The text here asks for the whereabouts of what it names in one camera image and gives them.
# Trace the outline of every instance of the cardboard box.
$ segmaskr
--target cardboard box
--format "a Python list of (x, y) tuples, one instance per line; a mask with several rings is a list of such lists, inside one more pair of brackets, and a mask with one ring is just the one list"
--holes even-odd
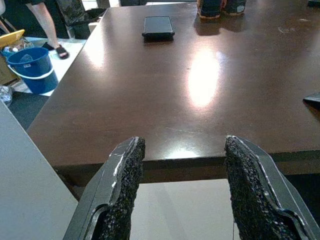
[(18, 79), (18, 76), (8, 68), (6, 58), (0, 56), (0, 85), (5, 85), (15, 79)]

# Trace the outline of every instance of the bucket handle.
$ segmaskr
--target bucket handle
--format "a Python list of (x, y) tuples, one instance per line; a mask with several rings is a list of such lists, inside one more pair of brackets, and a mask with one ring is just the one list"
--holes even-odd
[(54, 68), (51, 67), (51, 70), (50, 70), (49, 72), (47, 72), (47, 73), (45, 73), (45, 74), (43, 74), (43, 75), (41, 75), (41, 76), (25, 76), (25, 75), (22, 75), (22, 74), (18, 73), (18, 72), (17, 72), (16, 70), (14, 70), (10, 65), (8, 65), (8, 68), (9, 68), (12, 72), (14, 72), (16, 75), (18, 75), (19, 77), (24, 78), (24, 79), (31, 79), (31, 80), (44, 79), (44, 78), (48, 77), (50, 74), (52, 74), (53, 71), (54, 71)]

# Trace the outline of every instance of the shorts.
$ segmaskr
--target shorts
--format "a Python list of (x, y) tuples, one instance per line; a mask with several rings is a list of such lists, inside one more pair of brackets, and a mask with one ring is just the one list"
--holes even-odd
[(31, 5), (37, 5), (45, 2), (45, 0), (18, 0), (18, 1), (21, 4), (31, 4)]

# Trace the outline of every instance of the blue bucket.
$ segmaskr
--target blue bucket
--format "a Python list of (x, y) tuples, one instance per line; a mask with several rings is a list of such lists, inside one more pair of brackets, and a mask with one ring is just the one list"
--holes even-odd
[[(26, 55), (33, 60), (20, 62)], [(34, 94), (44, 94), (58, 85), (58, 79), (49, 58), (49, 52), (43, 47), (21, 50), (7, 59), (8, 67), (22, 78)]]

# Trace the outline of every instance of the black sandal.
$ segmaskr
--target black sandal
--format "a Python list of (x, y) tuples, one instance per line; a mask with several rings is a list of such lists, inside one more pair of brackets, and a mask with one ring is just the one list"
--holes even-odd
[(50, 46), (47, 42), (45, 44), (43, 44), (42, 47), (45, 49), (48, 49), (49, 51), (55, 50), (60, 59), (67, 59), (69, 57), (69, 53), (67, 52), (67, 50), (65, 50), (65, 48), (63, 46), (61, 46), (60, 44), (59, 44), (59, 47), (57, 47), (56, 49), (54, 47)]

